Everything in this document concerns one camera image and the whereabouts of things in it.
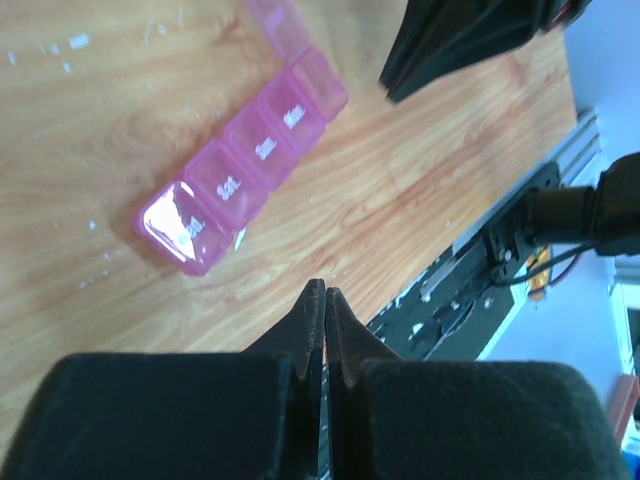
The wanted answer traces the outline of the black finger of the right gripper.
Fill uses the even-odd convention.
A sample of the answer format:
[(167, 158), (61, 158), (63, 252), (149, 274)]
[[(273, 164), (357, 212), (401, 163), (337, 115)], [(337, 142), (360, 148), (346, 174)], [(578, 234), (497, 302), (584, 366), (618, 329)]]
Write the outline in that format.
[(432, 81), (530, 41), (548, 12), (545, 1), (412, 0), (380, 74), (400, 103)]

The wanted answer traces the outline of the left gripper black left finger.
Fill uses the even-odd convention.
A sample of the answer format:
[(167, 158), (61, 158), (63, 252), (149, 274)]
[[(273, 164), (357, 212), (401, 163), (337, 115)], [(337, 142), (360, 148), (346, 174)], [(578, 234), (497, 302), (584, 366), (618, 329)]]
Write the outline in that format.
[(326, 288), (235, 353), (79, 353), (33, 395), (5, 479), (308, 479), (318, 470)]

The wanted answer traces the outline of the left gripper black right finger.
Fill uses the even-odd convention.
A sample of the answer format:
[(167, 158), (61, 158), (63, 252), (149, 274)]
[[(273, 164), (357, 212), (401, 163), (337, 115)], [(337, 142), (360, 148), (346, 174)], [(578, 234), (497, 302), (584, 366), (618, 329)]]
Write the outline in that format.
[(326, 299), (335, 479), (625, 479), (585, 377), (552, 362), (409, 361)]

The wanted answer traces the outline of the pink weekly pill organizer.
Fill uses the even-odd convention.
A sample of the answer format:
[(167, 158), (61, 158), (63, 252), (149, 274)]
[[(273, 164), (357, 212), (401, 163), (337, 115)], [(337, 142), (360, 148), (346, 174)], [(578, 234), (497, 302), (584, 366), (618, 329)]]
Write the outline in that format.
[(140, 236), (191, 276), (221, 260), (348, 102), (292, 2), (247, 5), (283, 69), (133, 220)]

